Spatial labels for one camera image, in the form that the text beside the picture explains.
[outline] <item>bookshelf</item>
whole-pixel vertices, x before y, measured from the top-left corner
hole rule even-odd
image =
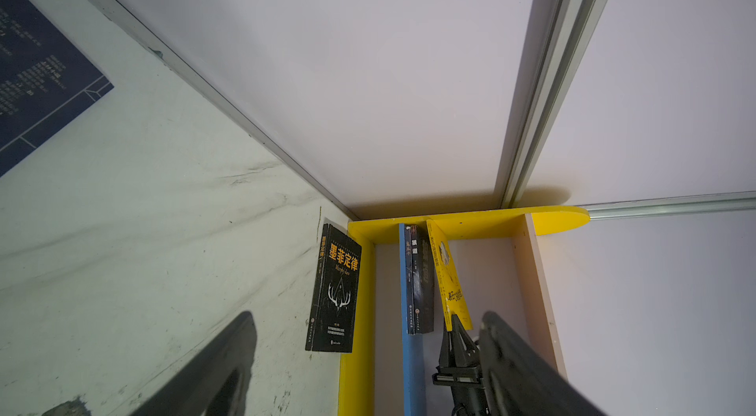
[[[341,357],[339,416],[373,414],[375,311],[376,298],[381,299],[376,296],[376,245],[398,244],[400,224],[424,225],[428,219],[438,224],[449,241],[511,238],[529,343],[558,372],[565,375],[536,236],[569,231],[588,223],[590,217],[584,209],[567,206],[526,207],[354,221],[348,224],[348,233],[362,246],[362,259],[354,344],[352,353]],[[396,280],[399,281],[398,266],[395,270]],[[396,312],[401,313],[401,308],[397,307]],[[409,358],[421,359],[422,356]],[[430,375],[426,375],[426,381],[430,381]]]

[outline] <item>yellow book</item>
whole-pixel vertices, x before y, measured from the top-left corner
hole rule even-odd
[[[428,220],[428,236],[430,248],[433,251],[433,263],[435,275],[439,279],[439,293],[441,294],[441,307],[444,308],[444,321],[446,330],[451,331],[451,315],[456,314],[460,318],[462,326],[468,331],[473,329],[473,320],[467,310],[467,303],[462,294],[460,280],[457,278],[457,268],[449,251],[449,241],[446,235],[433,220]]]

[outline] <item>metal frame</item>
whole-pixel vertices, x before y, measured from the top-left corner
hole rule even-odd
[[[557,3],[558,10],[537,70],[537,79],[525,100],[527,116],[511,163],[506,164],[509,157],[506,145],[502,152],[499,181],[506,178],[506,183],[503,188],[497,185],[496,198],[501,198],[500,207],[515,207],[522,197],[606,1],[560,0]]]
[[[216,90],[202,75],[197,73],[184,59],[181,58],[174,50],[165,44],[155,33],[144,25],[134,14],[132,14],[118,0],[89,0],[95,5],[102,14],[108,19],[118,24],[128,35],[138,43],[153,52],[156,57],[175,71],[184,81],[189,83],[195,90],[200,92],[207,100],[220,109],[224,114],[232,119],[239,127],[244,129],[260,144],[267,148],[273,155],[278,157],[284,164],[291,167],[294,172],[301,176],[307,183],[312,185],[318,192],[323,194],[341,211],[343,211],[351,220],[358,219],[338,198],[329,192],[314,176],[310,175],[304,167],[291,158],[281,147],[268,137],[260,128],[254,119],[244,115],[239,111],[231,101]]]
[[[702,194],[637,202],[586,204],[582,207],[591,214],[591,221],[743,211],[756,209],[756,192]]]

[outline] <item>dark blue poster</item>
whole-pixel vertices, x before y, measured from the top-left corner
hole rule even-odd
[[[0,176],[112,89],[29,0],[0,0]]]

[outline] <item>marble surface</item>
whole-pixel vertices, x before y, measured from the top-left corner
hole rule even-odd
[[[0,414],[129,414],[245,309],[247,413],[335,414],[304,344],[347,218],[86,0],[32,1],[116,88],[0,177]]]

